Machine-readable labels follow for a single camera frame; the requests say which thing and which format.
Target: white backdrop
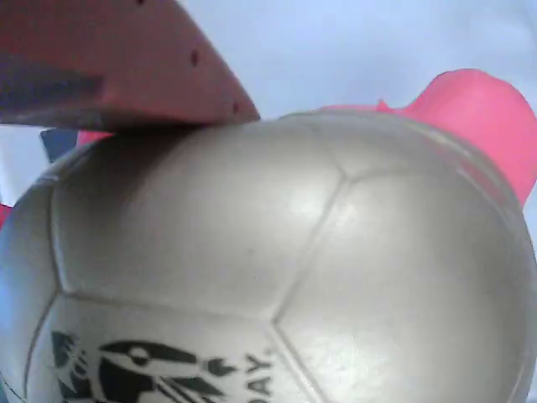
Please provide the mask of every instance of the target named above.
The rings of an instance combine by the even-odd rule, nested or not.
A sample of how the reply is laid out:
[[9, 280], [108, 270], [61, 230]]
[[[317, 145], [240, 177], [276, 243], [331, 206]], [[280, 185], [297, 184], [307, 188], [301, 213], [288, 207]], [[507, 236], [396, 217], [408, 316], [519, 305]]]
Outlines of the white backdrop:
[[[180, 1], [265, 118], [379, 98], [402, 106], [437, 74], [462, 67], [511, 82], [537, 111], [532, 0]], [[0, 128], [0, 192], [10, 203], [46, 166], [39, 131], [13, 130]], [[525, 214], [537, 239], [536, 191]]]

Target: pink object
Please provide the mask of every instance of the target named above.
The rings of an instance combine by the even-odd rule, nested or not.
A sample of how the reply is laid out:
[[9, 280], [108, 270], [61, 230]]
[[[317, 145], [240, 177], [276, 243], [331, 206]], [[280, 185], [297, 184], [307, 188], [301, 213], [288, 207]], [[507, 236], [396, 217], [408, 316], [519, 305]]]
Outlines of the pink object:
[[0, 204], [0, 228], [8, 218], [9, 212], [11, 212], [11, 207]]
[[459, 136], [496, 163], [524, 204], [537, 178], [537, 119], [522, 94], [479, 70], [437, 76], [407, 107], [339, 106], [397, 113]]
[[2, 123], [106, 132], [259, 119], [180, 2], [2, 0], [0, 15]]
[[76, 145], [84, 145], [91, 143], [96, 140], [104, 139], [105, 137], [109, 137], [111, 134], [109, 133], [102, 133], [102, 132], [87, 132], [87, 131], [80, 131], [78, 132], [78, 139], [76, 140]]

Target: ball panel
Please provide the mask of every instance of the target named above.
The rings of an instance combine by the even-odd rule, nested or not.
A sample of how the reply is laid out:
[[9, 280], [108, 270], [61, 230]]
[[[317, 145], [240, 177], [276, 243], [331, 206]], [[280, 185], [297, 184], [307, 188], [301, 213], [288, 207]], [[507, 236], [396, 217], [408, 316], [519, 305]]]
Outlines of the ball panel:
[[263, 325], [233, 317], [60, 296], [31, 363], [28, 403], [307, 401]]
[[101, 142], [56, 187], [65, 289], [270, 317], [339, 180], [318, 139], [280, 121], [142, 140]]
[[49, 186], [31, 188], [0, 232], [0, 373], [21, 396], [29, 350], [57, 289], [51, 192]]
[[[403, 118], [386, 113], [321, 111], [291, 117], [322, 139], [338, 167], [350, 179], [388, 171], [426, 169], [438, 165], [434, 141]], [[449, 158], [444, 158], [449, 165]]]
[[278, 324], [331, 401], [508, 401], [533, 268], [487, 199], [456, 175], [358, 182], [323, 237]]

